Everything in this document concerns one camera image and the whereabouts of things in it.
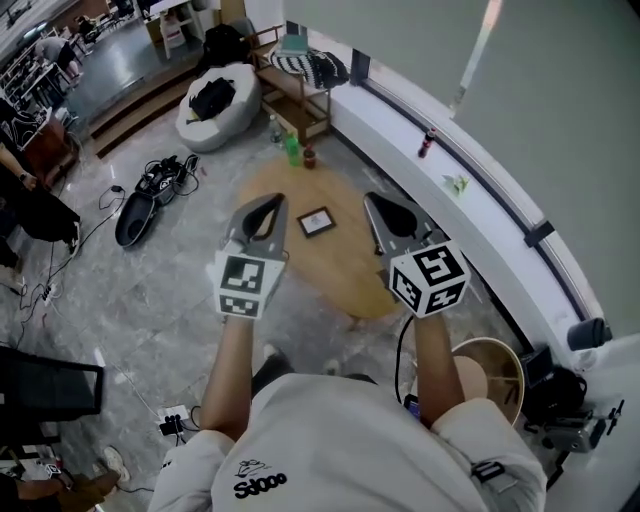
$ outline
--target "floor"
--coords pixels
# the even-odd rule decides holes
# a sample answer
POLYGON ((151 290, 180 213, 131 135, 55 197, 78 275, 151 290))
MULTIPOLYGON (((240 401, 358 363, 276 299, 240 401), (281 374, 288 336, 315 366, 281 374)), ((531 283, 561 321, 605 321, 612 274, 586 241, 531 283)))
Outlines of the floor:
MULTIPOLYGON (((60 192, 82 217, 85 234, 109 214, 110 210, 98 209, 98 200, 111 185, 130 192, 149 160, 171 154, 184 159, 189 154, 175 136, 175 116, 173 110, 157 119, 105 160, 92 156, 90 145, 83 148, 81 165, 69 174, 60 192)), ((240 184, 281 151, 269 142, 267 124, 261 114, 242 136, 203 155, 206 176, 200 175, 199 189, 162 210, 152 232, 137 247, 119 247, 115 219, 105 223, 62 277, 55 278, 60 298, 47 308, 38 303, 25 324, 21 350, 106 366, 102 414, 61 425, 60 451, 74 471, 90 473, 101 449, 114 445, 133 475, 130 488, 153 488, 174 441, 161 437, 156 418, 136 392, 153 411, 177 404, 191 407, 202 396, 222 330, 204 269, 234 211, 240 184)), ((321 139, 316 149, 320 159, 359 190, 393 191, 334 137, 321 139)), ((107 192, 102 204, 114 196, 107 192)), ((31 290, 46 279, 51 245, 31 240, 20 230, 10 245, 24 257, 31 290)), ((57 244, 53 261, 63 261, 65 250, 57 244)), ((470 290, 464 304, 446 315, 452 343, 486 335, 517 347, 477 278, 470 290)), ((0 304, 1 339, 14 342, 29 310, 17 311, 17 297, 6 289, 0 289, 0 304)), ((335 358, 345 372, 366 373, 392 393, 396 341, 405 317, 366 322, 349 332, 346 315, 288 272, 256 327, 254 366, 261 364, 261 347, 269 341, 282 348, 301 372, 320 372, 327 360, 335 358)), ((400 372, 405 391, 414 377, 412 354, 412 344, 405 343, 400 372)), ((149 499, 145 491, 117 493, 103 509, 142 511, 149 499)))
POLYGON ((91 53, 82 57, 84 76, 65 102, 79 117, 79 127, 74 129, 80 132, 89 119, 130 94, 144 80, 200 52, 202 42, 188 38, 186 44, 171 50, 171 60, 167 60, 164 46, 153 46, 144 23, 137 19, 100 36, 90 49, 91 53))

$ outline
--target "black backpack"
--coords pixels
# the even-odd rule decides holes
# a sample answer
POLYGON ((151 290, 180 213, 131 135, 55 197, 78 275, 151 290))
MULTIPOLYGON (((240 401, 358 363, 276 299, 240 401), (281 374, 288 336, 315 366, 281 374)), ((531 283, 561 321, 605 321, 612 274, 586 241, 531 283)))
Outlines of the black backpack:
POLYGON ((196 113, 199 121, 216 117, 231 105, 236 94, 231 84, 229 80, 218 78, 215 82, 207 83, 197 96, 189 99, 189 106, 196 113))
POLYGON ((196 74, 211 67, 224 67, 231 62, 245 62, 249 58, 251 46, 240 39, 242 34, 224 23, 207 30, 202 43, 204 55, 196 66, 196 74))

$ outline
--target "hand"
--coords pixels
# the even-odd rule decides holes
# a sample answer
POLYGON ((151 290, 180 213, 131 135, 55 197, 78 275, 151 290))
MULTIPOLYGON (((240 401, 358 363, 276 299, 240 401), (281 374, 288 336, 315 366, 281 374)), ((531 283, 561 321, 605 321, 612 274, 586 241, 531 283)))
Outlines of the hand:
POLYGON ((22 184, 24 185, 24 188, 31 191, 34 188, 36 188, 36 185, 38 184, 38 178, 29 174, 28 172, 25 172, 24 179, 22 180, 22 184))

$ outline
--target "tiled floor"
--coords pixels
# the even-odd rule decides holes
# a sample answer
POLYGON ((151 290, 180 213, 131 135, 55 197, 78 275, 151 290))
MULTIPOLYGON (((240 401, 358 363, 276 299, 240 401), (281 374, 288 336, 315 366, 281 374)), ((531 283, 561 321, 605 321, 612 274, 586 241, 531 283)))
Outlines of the tiled floor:
MULTIPOLYGON (((108 158, 97 160, 84 148, 82 167, 73 171, 62 199, 83 219, 84 233, 105 218, 98 198, 113 184, 130 192, 149 160, 189 151, 176 137, 176 111, 169 112, 122 144, 108 158)), ((333 137, 318 142, 317 152, 359 190, 392 190, 333 137)), ((235 196, 243 180, 281 150, 268 139, 267 119, 261 115, 242 136, 215 153, 203 155, 207 176, 199 189, 178 197, 162 210, 143 243, 123 250, 114 238, 115 220, 89 238, 79 255, 55 278, 64 290, 54 307, 38 304, 26 324, 21 350, 56 358, 106 363, 106 387, 100 416, 63 424, 61 451, 73 470, 90 472, 91 463, 107 445, 116 446, 132 473, 132 487, 153 487, 162 458, 173 441, 161 437, 154 416, 127 379, 156 410, 199 402, 222 329, 214 312, 212 287, 205 265, 211 261, 235 196)), ((103 198, 103 204, 112 195, 103 198)), ((45 278, 50 244, 18 233, 11 240, 25 259, 30 289, 45 278)), ((54 262, 64 247, 55 247, 54 262)), ((2 339, 20 334, 16 297, 0 289, 2 339)), ((371 375, 392 393, 396 340, 406 313, 371 321, 354 332, 349 318, 337 311, 292 272, 256 328, 255 366, 266 341, 280 346, 299 371, 319 372, 336 358, 348 372, 371 375)), ((474 280, 464 304, 447 314, 452 341, 488 335, 516 345, 514 335, 497 314, 479 281, 474 280)), ((404 389, 413 380, 412 343, 405 343, 401 360, 404 389)), ((118 493, 103 505, 107 511, 142 511, 150 495, 118 493)))

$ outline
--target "small bottle on sill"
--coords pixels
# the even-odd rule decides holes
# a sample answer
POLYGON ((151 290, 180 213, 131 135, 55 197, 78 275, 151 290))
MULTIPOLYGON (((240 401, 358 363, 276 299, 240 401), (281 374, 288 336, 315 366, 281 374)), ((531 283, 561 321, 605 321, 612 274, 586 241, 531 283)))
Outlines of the small bottle on sill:
POLYGON ((429 131, 424 135, 422 146, 420 146, 420 149, 418 150, 418 157, 424 158, 425 156, 427 156, 427 151, 429 151, 429 148, 431 147, 431 144, 433 144, 433 141, 435 139, 436 139, 436 129, 429 128, 429 131))

